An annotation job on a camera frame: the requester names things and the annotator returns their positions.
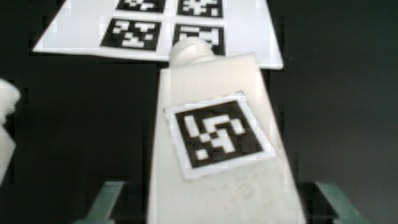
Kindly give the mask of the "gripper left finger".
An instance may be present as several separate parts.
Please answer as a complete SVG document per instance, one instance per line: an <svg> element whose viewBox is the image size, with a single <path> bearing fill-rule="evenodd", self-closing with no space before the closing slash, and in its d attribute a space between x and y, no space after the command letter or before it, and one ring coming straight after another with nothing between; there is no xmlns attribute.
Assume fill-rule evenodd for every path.
<svg viewBox="0 0 398 224"><path fill-rule="evenodd" d="M106 181L86 214L72 224L145 224L143 187L124 181Z"/></svg>

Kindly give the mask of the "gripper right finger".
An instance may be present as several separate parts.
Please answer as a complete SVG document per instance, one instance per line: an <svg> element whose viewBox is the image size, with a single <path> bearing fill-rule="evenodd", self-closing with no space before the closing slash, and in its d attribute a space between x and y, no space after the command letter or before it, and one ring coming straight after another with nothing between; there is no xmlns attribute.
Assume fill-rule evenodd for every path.
<svg viewBox="0 0 398 224"><path fill-rule="evenodd" d="M298 184L307 224L376 224L360 214L339 186L330 182Z"/></svg>

